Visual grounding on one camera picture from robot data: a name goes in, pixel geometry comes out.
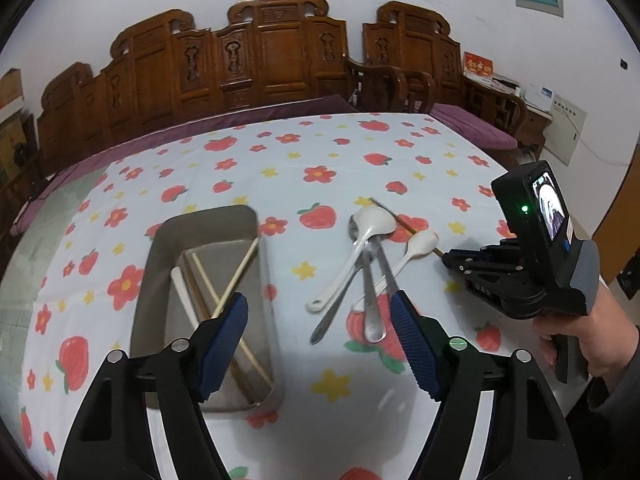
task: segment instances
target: screw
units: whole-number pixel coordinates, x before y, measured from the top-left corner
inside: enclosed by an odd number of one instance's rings
[[[449,339],[449,346],[458,352],[462,352],[466,348],[466,341],[461,337],[452,337]]]
[[[107,361],[110,363],[117,363],[120,359],[122,359],[122,350],[111,350],[107,354]]]
[[[531,361],[531,354],[521,348],[520,350],[516,350],[516,359],[521,363],[528,363]]]
[[[176,339],[171,343],[171,350],[174,352],[184,352],[187,348],[189,348],[188,339]]]

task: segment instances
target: blue gripper pad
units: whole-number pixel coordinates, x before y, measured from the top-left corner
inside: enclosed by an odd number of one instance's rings
[[[249,307],[242,294],[236,295],[236,300],[225,309],[228,313],[223,314],[222,326],[202,360],[202,381],[198,392],[205,400],[220,389],[249,319]]]
[[[396,292],[390,300],[391,323],[396,330],[404,355],[421,390],[431,399],[436,399],[441,391],[438,381],[438,361],[426,336],[418,325],[419,314],[404,292]]]

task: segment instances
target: human hand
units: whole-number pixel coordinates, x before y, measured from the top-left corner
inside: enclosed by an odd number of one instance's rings
[[[540,336],[542,353],[552,366],[556,363],[558,352],[551,336],[576,336],[582,355],[589,363],[589,373],[594,377],[602,377],[610,392],[636,353],[639,339],[638,329],[602,283],[588,316],[543,312],[533,320],[533,330]]]

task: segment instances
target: metal tray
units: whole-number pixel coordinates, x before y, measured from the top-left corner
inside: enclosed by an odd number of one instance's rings
[[[193,275],[202,292],[208,310],[214,311],[204,282],[191,254],[198,257],[217,294],[222,295],[252,241],[258,236],[258,219],[248,206],[234,205],[198,211],[168,219],[160,226],[146,261],[145,275],[131,332],[130,355],[156,353],[171,341],[189,337],[193,333],[171,280],[171,270],[179,266],[191,297],[195,295],[184,269],[185,253]],[[244,270],[236,289],[244,294],[249,305],[249,321],[244,340],[273,384],[267,385],[241,349],[236,361],[245,377],[251,399],[248,400],[227,372],[220,390],[213,393],[200,407],[203,411],[260,415],[275,410],[282,402],[284,384],[280,373],[280,350],[270,299],[264,294],[269,283],[264,242],[260,241],[254,257]],[[157,408],[155,396],[147,397],[147,405]]]

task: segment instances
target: wall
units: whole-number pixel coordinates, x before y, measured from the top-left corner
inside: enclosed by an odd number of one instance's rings
[[[0,73],[22,69],[26,105],[37,115],[46,83],[76,60],[97,72],[123,28],[176,7],[192,12],[198,27],[220,28],[235,1],[35,0],[0,54]],[[362,60],[361,23],[372,22],[388,0],[327,1],[330,15],[348,22],[351,57]],[[565,0],[565,19],[517,9],[514,0],[401,1],[441,12],[462,47],[492,58],[498,72],[544,83],[587,110],[585,140],[602,157],[628,162],[640,126],[640,107],[632,105],[640,95],[640,54],[605,0]],[[620,57],[629,62],[626,73]],[[593,232],[623,168],[603,165],[583,146],[568,168],[546,156],[572,214]]]

